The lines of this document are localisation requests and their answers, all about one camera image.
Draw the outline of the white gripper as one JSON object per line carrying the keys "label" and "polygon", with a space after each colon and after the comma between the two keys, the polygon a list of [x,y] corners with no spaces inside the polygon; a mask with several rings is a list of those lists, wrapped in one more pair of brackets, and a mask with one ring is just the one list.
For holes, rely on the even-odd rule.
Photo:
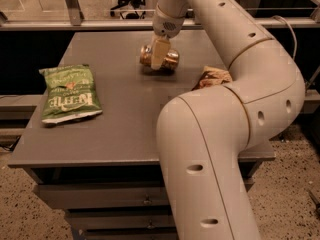
{"label": "white gripper", "polygon": [[161,67],[164,58],[171,48],[169,40],[157,38],[157,36],[166,36],[169,39],[177,36],[184,23],[185,14],[185,8],[157,5],[152,22],[154,33],[146,48],[146,53],[151,55],[152,69],[158,70]]}

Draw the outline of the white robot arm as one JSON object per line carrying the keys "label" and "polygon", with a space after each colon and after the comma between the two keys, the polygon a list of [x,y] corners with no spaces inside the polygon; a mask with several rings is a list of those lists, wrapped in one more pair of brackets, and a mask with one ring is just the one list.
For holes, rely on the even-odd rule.
{"label": "white robot arm", "polygon": [[158,0],[152,68],[160,67],[188,9],[232,80],[184,93],[159,115],[159,160],[178,238],[260,240],[238,155],[294,121],[304,80],[283,46],[234,0]]}

